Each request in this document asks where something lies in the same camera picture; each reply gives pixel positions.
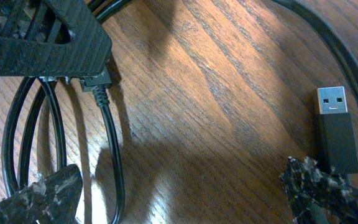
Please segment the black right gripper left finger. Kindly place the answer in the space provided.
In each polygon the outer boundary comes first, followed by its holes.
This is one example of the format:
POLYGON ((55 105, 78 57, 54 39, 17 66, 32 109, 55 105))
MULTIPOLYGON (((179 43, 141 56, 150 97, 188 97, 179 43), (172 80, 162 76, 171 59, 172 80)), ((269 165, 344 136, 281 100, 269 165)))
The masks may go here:
POLYGON ((0 202, 0 223, 73 223, 83 189, 77 165, 56 173, 0 202))

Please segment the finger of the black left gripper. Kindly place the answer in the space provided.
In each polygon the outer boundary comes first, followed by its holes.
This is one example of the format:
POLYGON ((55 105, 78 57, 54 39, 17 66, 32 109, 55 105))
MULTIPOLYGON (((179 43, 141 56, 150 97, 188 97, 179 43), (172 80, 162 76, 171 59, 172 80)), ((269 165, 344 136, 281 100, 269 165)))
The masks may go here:
POLYGON ((84 1, 41 1, 15 38, 25 1, 0 1, 0 76, 94 77, 112 41, 84 1))

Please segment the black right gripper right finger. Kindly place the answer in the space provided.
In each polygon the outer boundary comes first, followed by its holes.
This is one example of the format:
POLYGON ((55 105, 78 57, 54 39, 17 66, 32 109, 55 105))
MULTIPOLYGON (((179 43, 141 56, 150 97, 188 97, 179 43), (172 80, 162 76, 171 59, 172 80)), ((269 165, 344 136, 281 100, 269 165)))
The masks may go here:
POLYGON ((298 223, 323 221, 323 217, 313 215, 313 205, 326 209, 342 223, 358 223, 358 189, 342 177, 318 169, 315 160, 289 157, 280 178, 293 218, 298 223))

